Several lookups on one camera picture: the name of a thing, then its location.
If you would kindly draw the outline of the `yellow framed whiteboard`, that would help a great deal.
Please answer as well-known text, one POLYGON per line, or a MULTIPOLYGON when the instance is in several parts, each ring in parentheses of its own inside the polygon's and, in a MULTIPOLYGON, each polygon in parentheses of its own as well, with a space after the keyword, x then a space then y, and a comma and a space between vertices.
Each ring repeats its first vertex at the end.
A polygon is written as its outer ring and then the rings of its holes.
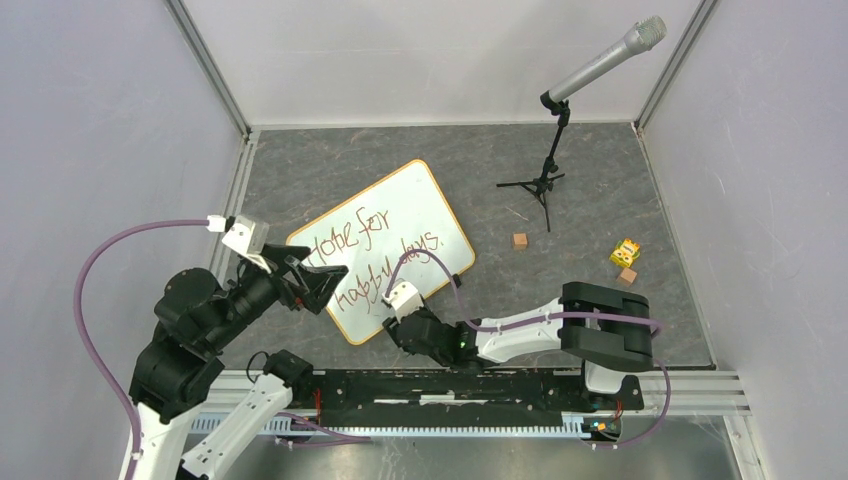
POLYGON ((307 223, 286 240, 307 246, 312 267, 348 273, 326 310, 346 341, 361 345, 382 330, 382 297, 409 281, 424 297, 476 261, 476 253, 429 166, 415 159, 307 223))

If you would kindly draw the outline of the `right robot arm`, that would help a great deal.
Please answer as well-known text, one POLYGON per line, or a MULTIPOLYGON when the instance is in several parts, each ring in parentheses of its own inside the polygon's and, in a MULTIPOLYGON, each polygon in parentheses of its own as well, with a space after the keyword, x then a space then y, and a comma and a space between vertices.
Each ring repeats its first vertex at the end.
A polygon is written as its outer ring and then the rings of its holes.
POLYGON ((506 317, 448 324, 419 291, 402 282, 382 298, 391 314, 383 323, 395 345, 458 371, 482 371, 531 353, 562 351, 581 361, 580 400, 602 408, 628 374, 655 365, 653 341, 661 325, 646 297, 585 282, 568 282, 548 303, 506 317))

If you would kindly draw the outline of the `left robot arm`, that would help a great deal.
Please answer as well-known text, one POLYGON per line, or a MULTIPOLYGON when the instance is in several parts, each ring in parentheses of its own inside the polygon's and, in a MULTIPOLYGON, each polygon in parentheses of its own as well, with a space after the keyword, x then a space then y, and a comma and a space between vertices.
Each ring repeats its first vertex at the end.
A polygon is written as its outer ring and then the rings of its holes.
POLYGON ((310 250, 303 246, 266 245, 261 254, 264 266, 242 259, 242 273, 226 286, 202 268, 183 270, 166 284, 154 308, 157 327, 130 385, 140 420, 123 468, 132 478, 220 479, 273 417, 312 399, 312 365, 280 350, 224 420, 193 449, 184 448, 224 370, 225 347, 276 303, 320 313, 348 273, 344 265, 306 265, 310 250))

